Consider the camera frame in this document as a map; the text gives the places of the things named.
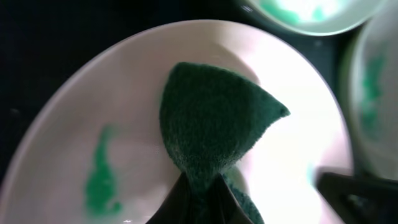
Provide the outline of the white plate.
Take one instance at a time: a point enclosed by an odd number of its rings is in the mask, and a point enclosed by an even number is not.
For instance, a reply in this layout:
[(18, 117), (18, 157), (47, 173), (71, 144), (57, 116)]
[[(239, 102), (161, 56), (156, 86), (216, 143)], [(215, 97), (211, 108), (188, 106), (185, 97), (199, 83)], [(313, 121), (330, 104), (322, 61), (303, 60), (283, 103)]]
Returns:
[(229, 21), (175, 22), (99, 54), (48, 101), (1, 187), (2, 223), (145, 223), (179, 177), (159, 103), (178, 62), (234, 70), (281, 101), (274, 123), (228, 171), (266, 223), (339, 223), (319, 172), (352, 172), (340, 108), (312, 64), (283, 40)]

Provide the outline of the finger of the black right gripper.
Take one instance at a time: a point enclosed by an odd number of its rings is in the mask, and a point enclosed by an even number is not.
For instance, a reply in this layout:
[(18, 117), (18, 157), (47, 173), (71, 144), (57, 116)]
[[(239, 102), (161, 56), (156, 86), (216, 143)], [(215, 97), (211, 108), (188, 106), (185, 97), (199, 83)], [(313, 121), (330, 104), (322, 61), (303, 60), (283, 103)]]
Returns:
[(397, 224), (396, 180), (325, 172), (317, 190), (344, 223)]

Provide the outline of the green yellow sponge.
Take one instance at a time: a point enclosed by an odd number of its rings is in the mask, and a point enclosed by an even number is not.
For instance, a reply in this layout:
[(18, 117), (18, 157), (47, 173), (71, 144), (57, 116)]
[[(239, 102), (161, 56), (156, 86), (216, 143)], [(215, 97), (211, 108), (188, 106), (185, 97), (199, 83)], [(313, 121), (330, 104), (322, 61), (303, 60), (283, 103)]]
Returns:
[(193, 191), (190, 223), (211, 223), (205, 193), (289, 109), (242, 75), (180, 62), (169, 73), (159, 112), (164, 146)]

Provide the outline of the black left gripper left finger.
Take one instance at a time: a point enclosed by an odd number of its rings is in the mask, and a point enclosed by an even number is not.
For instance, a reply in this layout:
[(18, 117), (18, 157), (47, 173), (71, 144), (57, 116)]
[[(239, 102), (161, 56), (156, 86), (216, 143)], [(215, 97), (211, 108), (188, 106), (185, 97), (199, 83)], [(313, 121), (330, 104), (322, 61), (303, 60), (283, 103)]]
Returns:
[(181, 173), (169, 194), (146, 224), (189, 224), (192, 191), (186, 173)]

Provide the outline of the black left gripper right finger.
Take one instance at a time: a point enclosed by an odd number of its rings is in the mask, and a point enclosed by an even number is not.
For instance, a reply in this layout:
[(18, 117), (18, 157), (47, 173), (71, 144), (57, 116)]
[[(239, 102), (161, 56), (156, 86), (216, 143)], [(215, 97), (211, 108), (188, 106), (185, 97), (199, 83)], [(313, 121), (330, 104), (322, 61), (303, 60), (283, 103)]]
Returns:
[(214, 180), (214, 223), (252, 224), (239, 206), (221, 174)]

